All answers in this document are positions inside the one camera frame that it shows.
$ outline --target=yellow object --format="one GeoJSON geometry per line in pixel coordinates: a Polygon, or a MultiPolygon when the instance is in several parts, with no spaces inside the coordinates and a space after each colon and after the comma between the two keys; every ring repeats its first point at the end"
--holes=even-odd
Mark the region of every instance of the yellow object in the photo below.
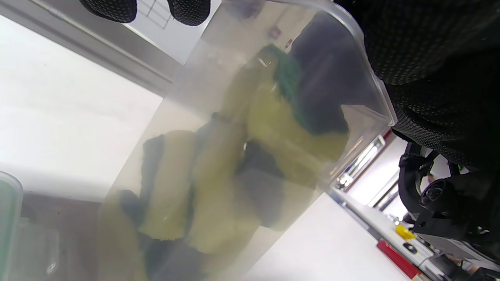
{"type": "Polygon", "coordinates": [[[123,212],[119,192],[110,191],[99,212],[98,279],[148,281],[136,226],[123,212]]]}
{"type": "Polygon", "coordinates": [[[202,138],[193,171],[193,219],[187,243],[211,254],[238,232],[233,176],[243,156],[245,126],[213,118],[202,138]]]}
{"type": "Polygon", "coordinates": [[[415,239],[415,235],[401,224],[396,225],[396,233],[404,240],[415,239]]]}
{"type": "Polygon", "coordinates": [[[159,240],[185,235],[196,134],[175,130],[163,136],[163,151],[139,232],[159,240]]]}
{"type": "Polygon", "coordinates": [[[262,77],[272,78],[277,67],[278,58],[270,50],[259,51],[229,84],[219,114],[233,123],[245,123],[262,77]]]}
{"type": "Polygon", "coordinates": [[[292,182],[310,185],[327,163],[344,152],[348,134],[330,132],[312,135],[297,123],[292,106],[272,79],[263,80],[248,114],[248,135],[272,154],[292,182]]]}
{"type": "Polygon", "coordinates": [[[253,206],[246,196],[242,194],[242,190],[236,185],[234,187],[236,188],[233,211],[236,217],[235,232],[231,239],[224,242],[217,251],[207,255],[202,271],[210,276],[209,280],[219,279],[220,272],[238,258],[261,225],[261,221],[255,215],[253,206]]]}

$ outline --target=black mesh fabric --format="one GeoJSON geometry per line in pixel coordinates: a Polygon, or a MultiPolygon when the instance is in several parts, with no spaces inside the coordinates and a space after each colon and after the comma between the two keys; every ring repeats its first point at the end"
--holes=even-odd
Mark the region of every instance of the black mesh fabric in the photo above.
{"type": "Polygon", "coordinates": [[[394,130],[469,168],[500,168],[500,50],[452,57],[436,73],[386,85],[394,130]]]}
{"type": "MultiPolygon", "coordinates": [[[[92,14],[101,18],[130,23],[137,15],[136,0],[80,0],[92,14]]],[[[167,0],[170,13],[182,24],[198,26],[210,14],[210,0],[167,0]]]]}
{"type": "Polygon", "coordinates": [[[187,26],[201,25],[210,14],[210,0],[168,0],[172,16],[187,26]]]}
{"type": "Polygon", "coordinates": [[[398,135],[453,163],[500,169],[500,1],[345,2],[394,105],[398,135]]]}
{"type": "Polygon", "coordinates": [[[385,0],[379,16],[362,24],[371,67],[390,85],[425,78],[499,9],[498,0],[385,0]]]}
{"type": "Polygon", "coordinates": [[[80,3],[92,14],[101,18],[130,23],[136,19],[136,0],[80,0],[80,3]]]}

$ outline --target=plastic bin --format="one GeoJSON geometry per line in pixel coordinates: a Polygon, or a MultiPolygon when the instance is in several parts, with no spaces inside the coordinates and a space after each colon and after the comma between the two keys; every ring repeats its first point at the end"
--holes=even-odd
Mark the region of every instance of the plastic bin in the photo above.
{"type": "Polygon", "coordinates": [[[21,217],[23,186],[0,171],[0,281],[44,281],[59,265],[59,234],[21,217]]]}
{"type": "Polygon", "coordinates": [[[232,2],[101,206],[101,281],[237,279],[394,122],[340,6],[269,1],[248,16],[232,2]]]}
{"type": "Polygon", "coordinates": [[[0,171],[0,280],[6,281],[15,249],[16,232],[23,201],[21,183],[0,171]]]}

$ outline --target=white wall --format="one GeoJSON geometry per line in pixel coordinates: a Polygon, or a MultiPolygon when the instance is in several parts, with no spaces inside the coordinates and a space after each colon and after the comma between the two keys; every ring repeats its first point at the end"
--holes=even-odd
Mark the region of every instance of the white wall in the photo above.
{"type": "Polygon", "coordinates": [[[383,210],[383,213],[398,217],[399,220],[401,221],[408,213],[408,210],[403,204],[403,201],[401,201],[401,198],[398,196],[397,198],[394,199],[394,201],[392,201],[391,204],[389,204],[389,206],[387,206],[387,208],[385,208],[385,210],[383,210]]]}
{"type": "Polygon", "coordinates": [[[406,141],[396,137],[347,193],[361,204],[367,205],[399,171],[400,157],[405,152],[406,145],[406,141]]]}

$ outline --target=red object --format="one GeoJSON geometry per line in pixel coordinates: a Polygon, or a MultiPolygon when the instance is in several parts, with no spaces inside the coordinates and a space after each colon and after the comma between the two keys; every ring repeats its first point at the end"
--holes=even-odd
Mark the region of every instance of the red object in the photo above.
{"type": "Polygon", "coordinates": [[[412,280],[418,280],[417,278],[422,275],[422,272],[413,263],[409,262],[404,256],[400,255],[396,250],[394,250],[389,243],[380,240],[376,247],[382,251],[394,264],[401,269],[406,276],[412,280]]]}
{"type": "Polygon", "coordinates": [[[384,139],[385,141],[388,141],[388,140],[389,140],[389,138],[391,138],[391,137],[392,137],[392,138],[394,137],[393,131],[391,131],[391,129],[388,129],[388,130],[385,132],[385,134],[383,135],[383,139],[384,139]]]}

